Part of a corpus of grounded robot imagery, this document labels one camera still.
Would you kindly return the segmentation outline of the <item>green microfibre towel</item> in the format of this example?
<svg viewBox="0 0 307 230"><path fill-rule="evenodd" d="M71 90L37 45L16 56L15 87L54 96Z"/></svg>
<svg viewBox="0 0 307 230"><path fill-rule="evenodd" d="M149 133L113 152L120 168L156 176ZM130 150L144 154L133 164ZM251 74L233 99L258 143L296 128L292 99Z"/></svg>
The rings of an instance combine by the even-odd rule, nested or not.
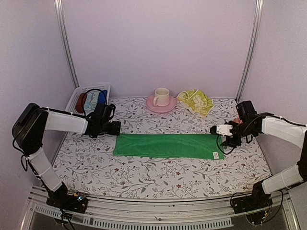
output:
<svg viewBox="0 0 307 230"><path fill-rule="evenodd" d="M121 134L113 151L117 156L222 160L221 138L211 134Z"/></svg>

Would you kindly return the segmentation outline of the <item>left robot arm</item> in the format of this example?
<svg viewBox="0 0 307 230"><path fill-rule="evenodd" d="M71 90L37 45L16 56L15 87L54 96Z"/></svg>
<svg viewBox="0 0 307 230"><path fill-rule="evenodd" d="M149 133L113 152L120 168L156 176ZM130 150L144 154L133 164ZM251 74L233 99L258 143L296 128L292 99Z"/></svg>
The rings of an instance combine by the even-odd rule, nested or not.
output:
<svg viewBox="0 0 307 230"><path fill-rule="evenodd" d="M29 103L12 127L13 145L28 160L36 176L47 189L53 192L52 199L61 208L71 204L71 197L63 190L66 185L51 166L43 147L43 138L48 131L75 133L97 138L104 134L118 136L121 122L113 121L114 104L99 104L89 115L41 107Z"/></svg>

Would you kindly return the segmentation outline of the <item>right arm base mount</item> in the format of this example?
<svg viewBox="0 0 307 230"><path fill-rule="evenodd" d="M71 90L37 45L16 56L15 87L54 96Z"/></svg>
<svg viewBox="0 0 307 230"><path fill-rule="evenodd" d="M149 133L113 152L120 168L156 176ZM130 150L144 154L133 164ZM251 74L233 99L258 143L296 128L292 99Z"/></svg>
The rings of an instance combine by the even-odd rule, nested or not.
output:
<svg viewBox="0 0 307 230"><path fill-rule="evenodd" d="M264 193L262 189L253 189L251 195L235 193L230 199L230 206L235 214L269 207L272 204L271 195Z"/></svg>

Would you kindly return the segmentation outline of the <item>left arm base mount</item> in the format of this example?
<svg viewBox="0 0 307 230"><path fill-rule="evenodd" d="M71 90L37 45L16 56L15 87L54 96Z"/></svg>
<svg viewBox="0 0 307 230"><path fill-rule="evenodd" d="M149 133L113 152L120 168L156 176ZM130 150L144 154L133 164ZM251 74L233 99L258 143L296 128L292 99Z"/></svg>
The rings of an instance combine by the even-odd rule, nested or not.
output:
<svg viewBox="0 0 307 230"><path fill-rule="evenodd" d="M46 204L62 210L84 214L87 209L88 199L87 195L81 192L76 192L72 195L67 192L48 192Z"/></svg>

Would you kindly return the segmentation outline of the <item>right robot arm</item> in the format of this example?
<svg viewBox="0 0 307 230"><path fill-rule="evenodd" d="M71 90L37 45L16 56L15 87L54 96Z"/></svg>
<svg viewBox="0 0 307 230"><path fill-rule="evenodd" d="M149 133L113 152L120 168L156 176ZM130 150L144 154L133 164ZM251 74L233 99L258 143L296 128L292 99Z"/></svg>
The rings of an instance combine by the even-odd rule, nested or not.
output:
<svg viewBox="0 0 307 230"><path fill-rule="evenodd" d="M217 134L225 138L218 147L235 149L242 138L247 143L259 139L273 176L253 185L248 205L258 209L267 195L307 181L307 126L272 113L258 113L251 101L237 104L236 109L241 122L228 121L217 126Z"/></svg>

